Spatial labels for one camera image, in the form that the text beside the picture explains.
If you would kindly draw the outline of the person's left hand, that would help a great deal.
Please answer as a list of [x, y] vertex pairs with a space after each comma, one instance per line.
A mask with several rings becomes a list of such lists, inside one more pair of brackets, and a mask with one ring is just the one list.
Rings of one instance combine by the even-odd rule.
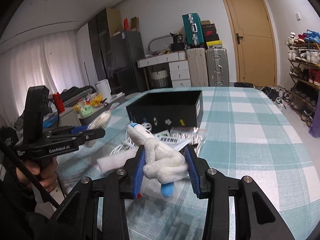
[[57, 187], [57, 160], [56, 157], [52, 157], [50, 163], [45, 168], [40, 168], [36, 163], [32, 161], [25, 161], [26, 168], [35, 176], [40, 175], [42, 180], [41, 185], [47, 192], [52, 192]]

